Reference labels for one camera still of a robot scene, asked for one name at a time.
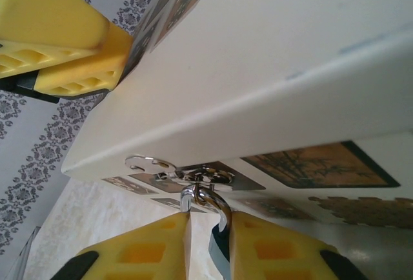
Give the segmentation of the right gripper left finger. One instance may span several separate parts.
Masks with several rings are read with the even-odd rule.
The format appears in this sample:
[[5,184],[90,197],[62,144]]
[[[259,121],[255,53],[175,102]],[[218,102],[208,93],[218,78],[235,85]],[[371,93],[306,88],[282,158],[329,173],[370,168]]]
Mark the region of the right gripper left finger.
[[188,280],[190,213],[178,212],[84,248],[50,280]]

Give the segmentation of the blue padlock with chrome shackle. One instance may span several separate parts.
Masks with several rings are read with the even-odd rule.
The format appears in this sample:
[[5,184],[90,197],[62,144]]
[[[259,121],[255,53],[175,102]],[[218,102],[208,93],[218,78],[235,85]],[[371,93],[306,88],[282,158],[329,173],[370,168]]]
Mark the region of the blue padlock with chrome shackle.
[[184,187],[180,194],[180,210],[189,212],[192,202],[197,205],[210,205],[220,215],[220,220],[210,234],[208,252],[223,280],[231,280],[230,272],[230,230],[232,210],[228,203],[217,193],[198,184]]

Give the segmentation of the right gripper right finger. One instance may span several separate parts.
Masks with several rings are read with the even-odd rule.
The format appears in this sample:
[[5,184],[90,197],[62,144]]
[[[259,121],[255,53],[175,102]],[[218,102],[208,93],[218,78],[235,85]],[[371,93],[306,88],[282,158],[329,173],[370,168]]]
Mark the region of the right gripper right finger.
[[233,212],[230,280],[368,280],[337,248],[245,212]]

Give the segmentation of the white box with picture tiles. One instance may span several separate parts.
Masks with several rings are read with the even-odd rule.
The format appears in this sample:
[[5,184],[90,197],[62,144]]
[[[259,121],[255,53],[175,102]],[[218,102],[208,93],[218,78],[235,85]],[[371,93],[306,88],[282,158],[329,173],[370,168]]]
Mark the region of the white box with picture tiles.
[[157,0],[62,171],[176,206],[133,155],[235,175],[259,217],[413,229],[413,0]]

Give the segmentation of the chrome hasp latch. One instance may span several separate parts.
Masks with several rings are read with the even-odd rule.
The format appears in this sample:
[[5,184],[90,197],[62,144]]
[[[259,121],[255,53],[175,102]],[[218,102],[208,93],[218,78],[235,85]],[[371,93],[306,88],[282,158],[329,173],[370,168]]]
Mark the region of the chrome hasp latch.
[[134,172],[152,175],[157,183],[172,183],[182,188],[199,185],[220,192],[233,191],[235,175],[228,170],[201,164],[177,168],[172,163],[153,157],[133,155],[125,159],[125,166]]

